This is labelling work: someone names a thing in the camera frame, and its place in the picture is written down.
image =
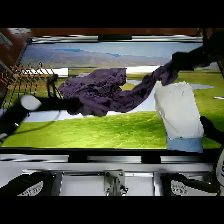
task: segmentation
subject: white cloth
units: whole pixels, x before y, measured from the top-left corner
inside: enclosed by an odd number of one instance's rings
[[[169,138],[201,138],[204,130],[192,87],[186,82],[155,86],[155,106]]]

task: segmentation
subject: blue sky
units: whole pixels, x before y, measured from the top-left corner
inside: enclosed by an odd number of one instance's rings
[[[177,51],[188,52],[201,43],[178,42],[129,42],[129,43],[57,43],[57,44],[33,44],[31,48],[45,49],[81,49],[90,52],[111,53],[120,55],[147,56],[171,58]]]

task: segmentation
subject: metal clamp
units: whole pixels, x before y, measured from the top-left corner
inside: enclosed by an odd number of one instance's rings
[[[106,196],[125,196],[128,188],[125,187],[125,173],[123,170],[106,171],[104,178]]]

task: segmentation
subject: dark purple towel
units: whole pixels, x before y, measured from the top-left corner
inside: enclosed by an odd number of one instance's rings
[[[162,85],[173,83],[177,71],[171,62],[147,74],[132,90],[122,91],[126,83],[126,68],[97,69],[86,77],[70,78],[59,87],[64,98],[78,97],[83,103],[78,111],[70,114],[105,116],[108,111],[128,112],[148,98],[156,81]]]

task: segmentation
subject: blue cloth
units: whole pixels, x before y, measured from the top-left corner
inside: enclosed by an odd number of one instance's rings
[[[167,149],[202,153],[202,138],[174,138],[166,135]]]

